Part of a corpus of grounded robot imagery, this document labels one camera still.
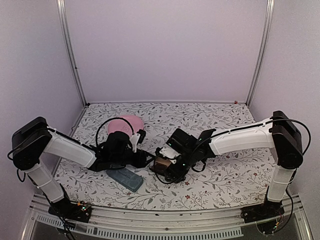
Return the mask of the black glasses case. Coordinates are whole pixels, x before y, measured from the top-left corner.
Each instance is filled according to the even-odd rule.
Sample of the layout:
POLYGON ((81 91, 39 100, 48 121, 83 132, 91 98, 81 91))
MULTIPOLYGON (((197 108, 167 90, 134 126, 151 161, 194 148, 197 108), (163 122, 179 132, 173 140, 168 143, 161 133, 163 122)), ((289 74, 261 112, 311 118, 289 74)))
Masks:
POLYGON ((176 163, 169 166, 164 166, 161 164, 156 164, 154 159, 153 164, 149 167, 149 169, 157 176, 163 176, 165 184, 177 184, 186 179, 186 168, 182 164, 176 163))

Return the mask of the aluminium frame post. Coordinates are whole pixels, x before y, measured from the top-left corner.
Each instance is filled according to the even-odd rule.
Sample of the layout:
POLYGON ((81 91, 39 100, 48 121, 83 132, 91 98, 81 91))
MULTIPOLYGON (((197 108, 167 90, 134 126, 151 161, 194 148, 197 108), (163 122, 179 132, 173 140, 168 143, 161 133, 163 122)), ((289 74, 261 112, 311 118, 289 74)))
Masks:
POLYGON ((85 97, 85 92, 83 89, 83 85, 81 83, 81 79, 80 79, 80 75, 79 75, 79 71, 78 71, 78 66, 77 66, 75 54, 73 51, 72 40, 71 40, 71 35, 70 35, 70 30, 69 30, 69 25, 68 25, 65 0, 57 0, 56 3, 57 3, 57 11, 58 11, 59 21, 60 21, 60 25, 61 25, 62 35, 64 38, 65 47, 66 47, 66 52, 67 52, 67 56, 69 59, 73 79, 75 82, 75 88, 78 93, 78 96, 79 96, 79 99, 80 99, 82 106, 86 107, 88 102, 85 97))
POLYGON ((263 29, 262 29, 262 36, 258 51, 258 56, 256 60, 256 64, 253 71, 252 80, 249 86, 249 91, 246 97, 246 106, 250 108, 250 106, 253 103, 254 95, 258 86, 260 73, 263 66, 263 61, 268 45, 268 39, 270 35, 270 30, 272 26, 272 20, 273 20, 273 12, 275 7, 275 1, 274 0, 267 0, 266 2, 266 10, 265 10, 265 17, 264 17, 264 23, 263 23, 263 29))

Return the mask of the grey case green lining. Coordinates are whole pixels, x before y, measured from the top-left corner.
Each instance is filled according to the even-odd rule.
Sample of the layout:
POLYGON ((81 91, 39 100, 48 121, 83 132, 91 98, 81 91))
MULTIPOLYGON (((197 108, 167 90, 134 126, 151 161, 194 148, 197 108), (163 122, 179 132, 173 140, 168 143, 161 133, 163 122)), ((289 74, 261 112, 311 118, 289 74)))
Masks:
POLYGON ((143 185, 144 182, 144 179, 140 175, 137 175, 127 168, 109 169, 106 171, 106 174, 114 181, 134 193, 143 185))

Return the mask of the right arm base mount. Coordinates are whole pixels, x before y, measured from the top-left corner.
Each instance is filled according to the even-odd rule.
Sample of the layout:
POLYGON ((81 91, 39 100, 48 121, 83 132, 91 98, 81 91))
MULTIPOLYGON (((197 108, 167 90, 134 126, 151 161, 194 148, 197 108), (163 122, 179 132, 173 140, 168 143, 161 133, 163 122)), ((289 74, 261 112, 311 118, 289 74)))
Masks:
POLYGON ((280 232, 290 222, 293 210, 293 197, 287 192, 290 200, 290 213, 285 220, 285 210, 281 202, 271 202, 266 198, 264 202, 257 205, 243 207, 240 217, 245 223, 259 222, 256 224, 258 231, 264 236, 274 235, 280 232))

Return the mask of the left aluminium frame post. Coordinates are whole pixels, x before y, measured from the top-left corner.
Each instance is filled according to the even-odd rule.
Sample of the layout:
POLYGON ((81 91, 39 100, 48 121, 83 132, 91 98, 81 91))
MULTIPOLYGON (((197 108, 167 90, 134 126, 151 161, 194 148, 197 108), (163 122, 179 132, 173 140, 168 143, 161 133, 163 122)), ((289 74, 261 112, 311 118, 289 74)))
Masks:
POLYGON ((88 102, 85 97, 85 92, 83 89, 83 85, 81 83, 81 79, 80 79, 80 75, 79 75, 79 71, 78 71, 78 66, 77 66, 75 54, 73 51, 72 40, 71 40, 71 35, 70 35, 70 30, 69 30, 69 25, 68 25, 65 0, 57 0, 56 3, 57 3, 57 11, 58 11, 59 21, 60 21, 60 25, 61 25, 62 35, 64 38, 65 47, 66 47, 66 52, 67 52, 67 56, 69 59, 73 79, 75 82, 75 88, 78 93, 78 96, 79 96, 79 99, 80 99, 82 106, 86 107, 88 102))

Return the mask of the right aluminium frame post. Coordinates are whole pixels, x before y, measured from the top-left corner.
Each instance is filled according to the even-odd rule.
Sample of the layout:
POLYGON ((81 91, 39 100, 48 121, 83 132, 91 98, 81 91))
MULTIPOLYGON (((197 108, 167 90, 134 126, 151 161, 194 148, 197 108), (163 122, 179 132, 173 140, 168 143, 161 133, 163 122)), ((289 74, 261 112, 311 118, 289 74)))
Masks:
POLYGON ((272 20, 273 20, 273 12, 275 7, 275 1, 274 0, 267 0, 266 2, 266 10, 265 10, 265 17, 264 17, 264 23, 263 23, 263 29, 262 29, 262 36, 258 51, 258 56, 256 60, 256 64, 253 71, 252 80, 249 86, 249 91, 246 97, 246 106, 250 108, 250 106, 253 103, 254 95, 258 86, 260 73, 263 66, 263 61, 268 45, 268 39, 270 35, 270 30, 272 26, 272 20))

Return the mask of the front aluminium rail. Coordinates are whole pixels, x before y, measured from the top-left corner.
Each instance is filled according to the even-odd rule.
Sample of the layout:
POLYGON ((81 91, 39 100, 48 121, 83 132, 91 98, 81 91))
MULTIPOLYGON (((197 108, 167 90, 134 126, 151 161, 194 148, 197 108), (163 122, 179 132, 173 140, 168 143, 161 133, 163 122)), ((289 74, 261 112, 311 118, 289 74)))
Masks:
POLYGON ((49 214, 45 197, 35 194, 21 240, 314 240, 297 194, 282 201, 283 215, 247 221, 242 206, 205 210, 137 210, 92 207, 88 222, 70 220, 69 229, 49 214))

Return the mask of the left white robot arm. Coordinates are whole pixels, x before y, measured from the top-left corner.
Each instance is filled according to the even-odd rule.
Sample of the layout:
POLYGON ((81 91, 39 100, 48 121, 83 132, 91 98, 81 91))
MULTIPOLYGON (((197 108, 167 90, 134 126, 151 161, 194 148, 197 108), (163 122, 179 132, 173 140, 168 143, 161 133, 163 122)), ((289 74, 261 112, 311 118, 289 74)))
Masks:
POLYGON ((86 145, 51 128, 46 119, 39 116, 12 135, 12 149, 7 158, 42 190, 50 202, 55 203, 55 209, 63 217, 70 217, 75 211, 74 205, 66 200, 63 187, 41 163, 41 155, 52 154, 94 172, 118 170, 127 165, 144 168, 154 157, 138 149, 145 135, 141 129, 131 135, 115 131, 102 143, 86 145))

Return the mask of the pink plate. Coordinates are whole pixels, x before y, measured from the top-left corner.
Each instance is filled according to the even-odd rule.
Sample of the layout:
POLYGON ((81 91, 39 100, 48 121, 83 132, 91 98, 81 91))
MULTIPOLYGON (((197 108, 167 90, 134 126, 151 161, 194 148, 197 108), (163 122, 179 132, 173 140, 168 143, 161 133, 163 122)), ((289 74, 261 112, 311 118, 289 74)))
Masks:
POLYGON ((121 115, 119 117, 120 119, 111 120, 107 124, 107 132, 109 134, 119 131, 131 137, 138 130, 144 130, 144 122, 140 117, 136 115, 121 115))

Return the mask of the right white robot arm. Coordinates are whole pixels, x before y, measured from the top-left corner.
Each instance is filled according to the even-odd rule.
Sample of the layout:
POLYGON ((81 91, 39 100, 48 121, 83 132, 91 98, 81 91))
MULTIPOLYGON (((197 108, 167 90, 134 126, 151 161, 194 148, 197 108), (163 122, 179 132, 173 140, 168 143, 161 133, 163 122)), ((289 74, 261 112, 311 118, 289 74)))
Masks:
POLYGON ((277 166, 266 201, 258 208, 262 218, 269 218, 278 210, 294 172, 303 163, 302 135, 294 124, 282 111, 275 111, 263 121, 229 129, 207 129, 199 137, 178 128, 159 151, 162 158, 171 162, 165 175, 177 182, 197 162, 208 158, 249 149, 273 150, 277 166))

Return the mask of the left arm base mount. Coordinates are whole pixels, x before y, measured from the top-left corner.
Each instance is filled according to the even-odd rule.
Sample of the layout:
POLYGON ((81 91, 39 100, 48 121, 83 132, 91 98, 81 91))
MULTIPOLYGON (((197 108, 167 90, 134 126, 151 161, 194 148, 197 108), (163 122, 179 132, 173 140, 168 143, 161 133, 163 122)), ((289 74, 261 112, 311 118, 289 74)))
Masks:
POLYGON ((92 204, 85 201, 71 202, 68 197, 52 202, 49 199, 50 205, 48 213, 55 215, 63 220, 74 220, 77 222, 88 223, 92 214, 92 204))

